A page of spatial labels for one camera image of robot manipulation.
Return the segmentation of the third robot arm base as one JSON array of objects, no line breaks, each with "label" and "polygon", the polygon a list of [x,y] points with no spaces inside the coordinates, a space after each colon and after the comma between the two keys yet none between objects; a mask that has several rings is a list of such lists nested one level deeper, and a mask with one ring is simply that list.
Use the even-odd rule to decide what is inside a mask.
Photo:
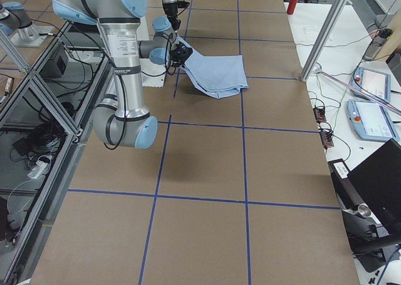
[{"label": "third robot arm base", "polygon": [[21,3],[1,3],[1,31],[15,47],[39,48],[47,37],[57,35],[55,30],[35,24]]}]

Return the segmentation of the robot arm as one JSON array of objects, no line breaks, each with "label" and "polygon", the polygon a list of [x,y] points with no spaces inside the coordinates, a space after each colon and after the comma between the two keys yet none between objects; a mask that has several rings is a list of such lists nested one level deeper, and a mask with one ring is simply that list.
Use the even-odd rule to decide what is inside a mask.
[{"label": "robot arm", "polygon": [[174,31],[177,31],[181,24],[181,20],[178,18],[178,2],[179,0],[162,0],[164,13]]},{"label": "robot arm", "polygon": [[148,58],[156,65],[183,66],[192,55],[177,36],[179,0],[162,0],[164,16],[153,22],[151,40],[140,41],[137,29],[147,11],[147,0],[52,0],[53,11],[75,23],[95,25],[110,59],[113,81],[93,112],[93,128],[109,149],[119,146],[149,148],[158,122],[143,100],[142,67]]}]

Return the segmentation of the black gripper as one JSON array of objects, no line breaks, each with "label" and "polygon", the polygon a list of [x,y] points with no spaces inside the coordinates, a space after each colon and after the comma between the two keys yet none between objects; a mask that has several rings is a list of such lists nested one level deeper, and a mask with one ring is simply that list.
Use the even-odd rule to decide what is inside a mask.
[{"label": "black gripper", "polygon": [[193,54],[193,49],[186,45],[178,47],[170,52],[171,67],[185,69],[185,62]]},{"label": "black gripper", "polygon": [[178,18],[178,7],[176,3],[165,3],[165,15],[172,25],[174,31],[180,28],[181,20]]}]

